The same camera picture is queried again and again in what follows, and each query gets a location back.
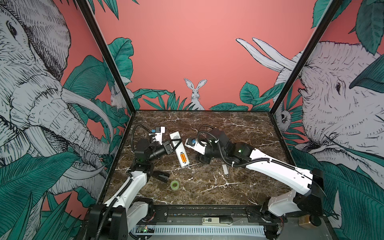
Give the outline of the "orange battery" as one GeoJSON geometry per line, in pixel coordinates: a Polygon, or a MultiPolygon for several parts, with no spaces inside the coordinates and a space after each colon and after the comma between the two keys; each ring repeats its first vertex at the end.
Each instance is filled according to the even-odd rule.
{"type": "Polygon", "coordinates": [[[187,162],[187,158],[186,158],[186,156],[185,156],[184,153],[181,153],[181,154],[180,154],[180,157],[181,157],[181,160],[182,160],[183,163],[186,163],[186,162],[187,162]]]}

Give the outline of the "white battery cover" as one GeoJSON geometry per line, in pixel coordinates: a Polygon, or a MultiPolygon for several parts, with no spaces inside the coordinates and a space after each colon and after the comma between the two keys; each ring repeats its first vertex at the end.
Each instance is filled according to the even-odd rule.
{"type": "Polygon", "coordinates": [[[228,175],[228,174],[229,174],[229,171],[228,171],[227,166],[226,166],[226,165],[222,165],[222,167],[223,167],[223,172],[224,172],[224,174],[225,174],[225,175],[228,175]]]}

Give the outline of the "white remote control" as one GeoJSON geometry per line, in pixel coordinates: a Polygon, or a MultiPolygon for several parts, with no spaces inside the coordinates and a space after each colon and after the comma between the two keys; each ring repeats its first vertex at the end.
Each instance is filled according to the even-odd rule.
{"type": "Polygon", "coordinates": [[[182,168],[188,166],[190,164],[190,160],[189,160],[187,152],[185,150],[185,147],[184,147],[184,144],[183,144],[183,140],[181,138],[180,133],[179,132],[171,133],[170,134],[170,138],[171,138],[171,140],[173,140],[172,144],[173,144],[173,147],[175,148],[175,153],[176,153],[177,158],[179,160],[180,166],[182,168]],[[181,153],[185,154],[185,156],[187,158],[187,162],[186,163],[182,162],[181,157],[180,157],[181,153]]]}

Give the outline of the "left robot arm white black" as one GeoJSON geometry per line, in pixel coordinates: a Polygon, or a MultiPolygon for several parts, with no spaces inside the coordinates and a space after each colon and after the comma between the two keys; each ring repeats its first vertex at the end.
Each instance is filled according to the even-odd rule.
{"type": "Polygon", "coordinates": [[[139,198],[137,194],[151,177],[168,182],[169,173],[156,171],[153,161],[174,153],[181,143],[180,138],[162,144],[147,139],[137,142],[133,147],[135,157],[127,171],[127,180],[109,200],[89,211],[86,240],[126,240],[138,222],[153,218],[153,200],[139,198]]]}

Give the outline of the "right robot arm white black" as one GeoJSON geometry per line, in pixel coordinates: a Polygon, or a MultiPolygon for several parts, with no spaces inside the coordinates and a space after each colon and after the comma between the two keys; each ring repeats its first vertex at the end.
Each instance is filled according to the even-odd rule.
{"type": "Polygon", "coordinates": [[[288,193],[266,198],[260,209],[261,215],[281,217],[296,212],[323,215],[323,171],[295,167],[247,143],[233,143],[223,131],[216,128],[208,132],[199,131],[196,138],[186,140],[185,146],[196,151],[202,162],[221,159],[228,167],[259,172],[291,188],[288,193]]]}

